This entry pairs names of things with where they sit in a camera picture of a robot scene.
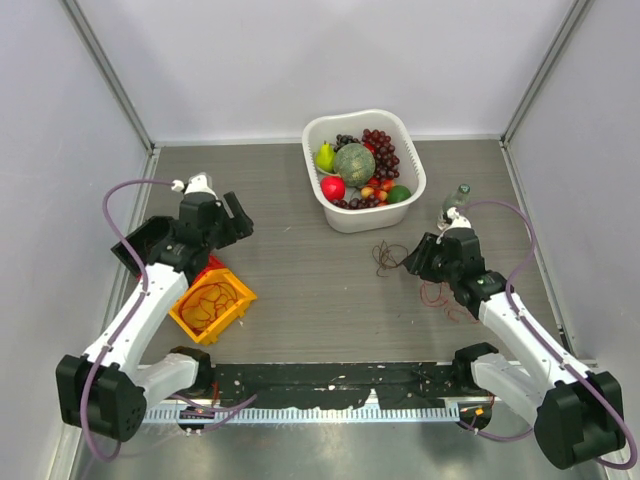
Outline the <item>red apple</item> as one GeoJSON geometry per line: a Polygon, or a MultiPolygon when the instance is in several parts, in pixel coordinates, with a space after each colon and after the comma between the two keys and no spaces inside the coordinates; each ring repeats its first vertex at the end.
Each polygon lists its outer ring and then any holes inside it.
{"type": "Polygon", "coordinates": [[[320,181],[321,192],[329,202],[341,201],[346,193],[346,185],[339,176],[326,176],[320,181]]]}

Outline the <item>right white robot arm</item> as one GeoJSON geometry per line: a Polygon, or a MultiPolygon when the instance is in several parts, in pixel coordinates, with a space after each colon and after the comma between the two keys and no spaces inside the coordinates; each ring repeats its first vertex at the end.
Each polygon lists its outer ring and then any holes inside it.
{"type": "Polygon", "coordinates": [[[593,372],[535,320],[506,278],[486,268],[473,229],[425,233],[402,262],[431,283],[445,283],[455,300],[506,345],[512,366],[488,344],[457,352],[451,371],[457,391],[486,390],[532,428],[547,460],[558,469],[624,448],[622,392],[608,372],[593,372]]]}

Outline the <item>green lime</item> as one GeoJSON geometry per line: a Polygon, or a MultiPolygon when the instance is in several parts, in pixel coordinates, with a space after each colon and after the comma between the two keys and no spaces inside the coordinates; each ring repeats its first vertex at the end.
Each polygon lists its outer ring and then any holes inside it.
{"type": "Polygon", "coordinates": [[[387,194],[387,202],[389,204],[401,203],[409,199],[412,195],[410,189],[404,185],[395,185],[387,194]]]}

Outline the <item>green yellow pear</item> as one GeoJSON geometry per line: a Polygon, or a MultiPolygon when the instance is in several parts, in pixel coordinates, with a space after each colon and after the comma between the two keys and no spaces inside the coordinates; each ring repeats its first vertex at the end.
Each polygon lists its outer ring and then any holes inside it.
{"type": "Polygon", "coordinates": [[[324,143],[316,153],[316,167],[325,173],[333,174],[335,155],[334,147],[329,143],[324,143]]]}

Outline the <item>red grape bunch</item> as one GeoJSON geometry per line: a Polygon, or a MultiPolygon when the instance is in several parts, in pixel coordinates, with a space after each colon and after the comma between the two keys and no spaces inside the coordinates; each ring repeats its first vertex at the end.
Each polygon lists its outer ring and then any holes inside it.
{"type": "Polygon", "coordinates": [[[400,176],[400,159],[391,136],[383,130],[364,129],[361,142],[375,159],[374,177],[378,180],[397,179],[400,176]]]}

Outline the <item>green netted melon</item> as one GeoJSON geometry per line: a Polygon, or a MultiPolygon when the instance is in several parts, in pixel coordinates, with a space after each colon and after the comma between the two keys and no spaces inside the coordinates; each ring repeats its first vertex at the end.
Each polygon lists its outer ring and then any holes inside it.
{"type": "Polygon", "coordinates": [[[346,186],[362,187],[374,175],[375,159],[362,144],[349,144],[334,159],[334,171],[346,186]]]}

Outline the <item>yellow plastic bin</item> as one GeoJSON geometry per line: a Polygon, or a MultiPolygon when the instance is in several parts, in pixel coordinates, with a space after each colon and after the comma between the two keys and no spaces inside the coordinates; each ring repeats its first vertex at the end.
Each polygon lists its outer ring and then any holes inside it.
{"type": "Polygon", "coordinates": [[[169,316],[196,344],[206,346],[243,317],[257,295],[229,269],[212,270],[190,287],[169,316]]]}

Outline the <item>cherry cluster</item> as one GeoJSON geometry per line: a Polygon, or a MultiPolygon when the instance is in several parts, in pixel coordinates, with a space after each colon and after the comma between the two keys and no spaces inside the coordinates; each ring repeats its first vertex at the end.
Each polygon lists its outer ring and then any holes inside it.
{"type": "Polygon", "coordinates": [[[331,203],[338,208],[347,210],[363,210],[386,206],[390,204],[389,195],[395,186],[395,182],[391,179],[372,179],[350,196],[344,195],[341,199],[332,200],[331,203]]]}

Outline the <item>clear glass bottle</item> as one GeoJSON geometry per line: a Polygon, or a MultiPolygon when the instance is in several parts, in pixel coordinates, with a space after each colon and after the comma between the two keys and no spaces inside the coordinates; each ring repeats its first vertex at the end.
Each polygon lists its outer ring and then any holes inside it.
{"type": "Polygon", "coordinates": [[[437,219],[437,227],[440,231],[444,231],[452,222],[448,217],[448,211],[453,207],[462,207],[469,202],[471,187],[466,184],[460,184],[453,192],[449,193],[445,198],[437,219]]]}

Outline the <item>black plastic bin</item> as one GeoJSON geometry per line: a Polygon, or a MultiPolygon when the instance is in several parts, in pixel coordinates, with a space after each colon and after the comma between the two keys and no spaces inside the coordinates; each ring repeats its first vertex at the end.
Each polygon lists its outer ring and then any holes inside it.
{"type": "MultiPolygon", "coordinates": [[[[126,236],[126,240],[139,255],[143,264],[147,263],[155,245],[169,233],[172,220],[170,216],[152,216],[126,236]]],[[[111,252],[136,279],[140,278],[140,268],[121,242],[116,243],[111,248],[111,252]]]]}

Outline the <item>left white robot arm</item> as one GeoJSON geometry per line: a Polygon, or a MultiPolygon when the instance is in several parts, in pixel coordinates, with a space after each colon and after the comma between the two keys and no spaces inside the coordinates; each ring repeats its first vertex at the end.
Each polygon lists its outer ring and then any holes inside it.
{"type": "Polygon", "coordinates": [[[177,217],[152,216],[112,251],[139,283],[112,323],[80,356],[55,370],[61,418],[116,441],[130,440],[147,410],[185,393],[205,397],[214,380],[209,354],[175,347],[161,361],[140,360],[170,309],[208,265],[212,251],[249,237],[254,223],[237,196],[187,193],[177,217]]]}

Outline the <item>red plastic bin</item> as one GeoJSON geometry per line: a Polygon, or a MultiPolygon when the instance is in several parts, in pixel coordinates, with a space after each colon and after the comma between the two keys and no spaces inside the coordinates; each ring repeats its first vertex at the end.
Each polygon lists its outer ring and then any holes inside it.
{"type": "Polygon", "coordinates": [[[223,269],[225,267],[226,267],[226,265],[223,262],[221,262],[215,255],[210,254],[208,256],[208,262],[207,262],[206,266],[189,283],[189,287],[193,287],[194,285],[198,284],[200,282],[201,278],[203,276],[205,276],[206,274],[208,274],[210,271],[223,269]]]}

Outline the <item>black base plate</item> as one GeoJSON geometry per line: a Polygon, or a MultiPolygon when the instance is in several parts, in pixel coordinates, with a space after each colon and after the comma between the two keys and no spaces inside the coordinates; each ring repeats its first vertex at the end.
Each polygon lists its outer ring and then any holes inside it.
{"type": "Polygon", "coordinates": [[[231,407],[255,396],[254,408],[358,409],[375,394],[384,410],[441,407],[446,398],[487,397],[450,363],[217,364],[202,388],[183,390],[190,399],[231,407]]]}

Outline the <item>dark grape bunch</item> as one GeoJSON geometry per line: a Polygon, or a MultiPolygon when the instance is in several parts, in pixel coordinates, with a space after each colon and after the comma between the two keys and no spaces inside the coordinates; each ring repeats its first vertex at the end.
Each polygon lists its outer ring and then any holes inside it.
{"type": "Polygon", "coordinates": [[[338,152],[340,149],[349,144],[359,144],[360,140],[357,137],[346,134],[338,134],[336,136],[336,142],[334,144],[334,151],[338,152]]]}

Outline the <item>white plastic fruit basket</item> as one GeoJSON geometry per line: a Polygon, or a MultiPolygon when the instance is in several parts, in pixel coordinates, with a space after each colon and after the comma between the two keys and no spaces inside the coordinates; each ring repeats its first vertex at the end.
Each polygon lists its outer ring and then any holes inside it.
{"type": "Polygon", "coordinates": [[[303,129],[302,147],[314,194],[341,233],[399,223],[427,185],[408,130],[386,110],[317,118],[303,129]]]}

